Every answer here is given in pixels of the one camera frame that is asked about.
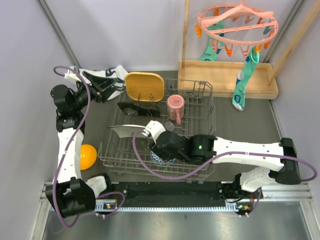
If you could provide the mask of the clear glass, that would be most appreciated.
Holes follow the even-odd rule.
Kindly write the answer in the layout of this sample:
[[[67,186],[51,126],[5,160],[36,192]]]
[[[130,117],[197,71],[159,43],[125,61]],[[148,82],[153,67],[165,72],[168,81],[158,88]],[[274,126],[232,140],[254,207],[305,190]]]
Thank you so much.
[[[165,124],[164,124],[164,127],[165,129],[168,131],[168,132],[173,132],[175,130],[175,125],[170,122],[170,121],[167,121]]]

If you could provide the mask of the blue white patterned bowl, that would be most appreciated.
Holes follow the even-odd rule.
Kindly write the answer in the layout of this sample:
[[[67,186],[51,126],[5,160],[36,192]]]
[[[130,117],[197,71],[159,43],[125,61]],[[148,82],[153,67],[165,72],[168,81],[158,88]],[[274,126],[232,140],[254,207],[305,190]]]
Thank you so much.
[[[153,151],[150,151],[150,159],[156,166],[159,167],[165,167],[170,166],[176,162],[176,158],[170,159],[170,160],[163,160],[159,156],[157,156]]]

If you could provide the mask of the yellow woven-pattern plate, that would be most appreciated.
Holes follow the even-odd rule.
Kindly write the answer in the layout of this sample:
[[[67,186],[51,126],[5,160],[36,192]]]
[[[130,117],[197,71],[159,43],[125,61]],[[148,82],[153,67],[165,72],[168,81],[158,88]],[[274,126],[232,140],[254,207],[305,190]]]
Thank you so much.
[[[126,94],[138,102],[160,102],[165,96],[165,81],[149,72],[130,72],[124,78]]]

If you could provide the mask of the pink ceramic mug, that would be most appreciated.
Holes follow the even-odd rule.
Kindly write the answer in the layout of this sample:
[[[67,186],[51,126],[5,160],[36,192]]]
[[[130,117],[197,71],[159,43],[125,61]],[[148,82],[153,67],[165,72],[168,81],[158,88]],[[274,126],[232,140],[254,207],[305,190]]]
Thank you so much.
[[[168,97],[166,105],[168,117],[181,125],[185,110],[185,99],[179,94],[173,94]]]

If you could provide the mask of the black floral square plate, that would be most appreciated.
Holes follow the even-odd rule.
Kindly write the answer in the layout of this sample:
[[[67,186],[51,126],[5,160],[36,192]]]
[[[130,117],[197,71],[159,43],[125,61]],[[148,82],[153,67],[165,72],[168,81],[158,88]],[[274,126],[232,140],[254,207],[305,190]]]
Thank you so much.
[[[151,103],[122,101],[117,103],[118,107],[127,116],[143,116],[143,117],[155,117],[161,116],[160,108]]]

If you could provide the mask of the white square plate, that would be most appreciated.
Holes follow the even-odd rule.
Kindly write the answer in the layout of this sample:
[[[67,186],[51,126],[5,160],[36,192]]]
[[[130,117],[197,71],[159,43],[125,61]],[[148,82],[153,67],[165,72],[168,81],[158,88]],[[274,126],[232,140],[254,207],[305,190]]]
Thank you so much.
[[[123,125],[114,125],[109,126],[108,129],[113,130],[118,137],[121,138],[131,138],[137,131],[141,131],[145,129],[143,125],[135,125],[135,124],[123,124]]]

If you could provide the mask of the yellow bowl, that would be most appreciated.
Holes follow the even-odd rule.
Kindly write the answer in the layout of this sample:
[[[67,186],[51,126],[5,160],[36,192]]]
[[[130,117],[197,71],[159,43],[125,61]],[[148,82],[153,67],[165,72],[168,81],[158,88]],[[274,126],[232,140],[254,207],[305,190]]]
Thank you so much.
[[[97,159],[97,150],[90,144],[83,144],[80,148],[80,170],[84,171],[94,165]]]

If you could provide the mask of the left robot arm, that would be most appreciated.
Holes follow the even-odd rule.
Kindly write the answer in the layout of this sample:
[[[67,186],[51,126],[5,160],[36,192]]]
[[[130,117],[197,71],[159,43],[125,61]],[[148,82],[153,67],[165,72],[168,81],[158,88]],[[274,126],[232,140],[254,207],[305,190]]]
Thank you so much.
[[[114,191],[109,176],[98,174],[83,181],[81,175],[81,146],[85,134],[85,119],[92,100],[104,103],[106,91],[114,78],[92,77],[85,80],[78,70],[65,67],[64,76],[77,86],[74,91],[66,85],[55,86],[50,95],[56,106],[56,130],[59,139],[57,170],[45,196],[61,218],[92,212],[96,199],[109,198]]]

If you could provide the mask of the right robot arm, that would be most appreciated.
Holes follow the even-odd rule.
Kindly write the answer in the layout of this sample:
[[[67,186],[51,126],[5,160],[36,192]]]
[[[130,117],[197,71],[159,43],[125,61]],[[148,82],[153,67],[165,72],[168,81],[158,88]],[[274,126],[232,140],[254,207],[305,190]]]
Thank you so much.
[[[163,161],[177,159],[192,165],[234,163],[256,168],[239,173],[228,187],[245,198],[269,184],[298,185],[302,182],[294,142],[283,137],[280,142],[258,144],[231,141],[214,135],[197,134],[190,138],[165,131],[149,149]]]

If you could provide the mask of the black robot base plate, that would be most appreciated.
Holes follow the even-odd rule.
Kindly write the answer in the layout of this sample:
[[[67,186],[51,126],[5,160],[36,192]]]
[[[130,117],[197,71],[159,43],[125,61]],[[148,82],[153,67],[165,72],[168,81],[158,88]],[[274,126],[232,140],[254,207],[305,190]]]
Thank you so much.
[[[250,201],[257,199],[254,193],[236,190],[232,183],[197,182],[118,182],[110,184],[103,194],[120,192],[125,196],[123,207],[222,207],[225,200]]]

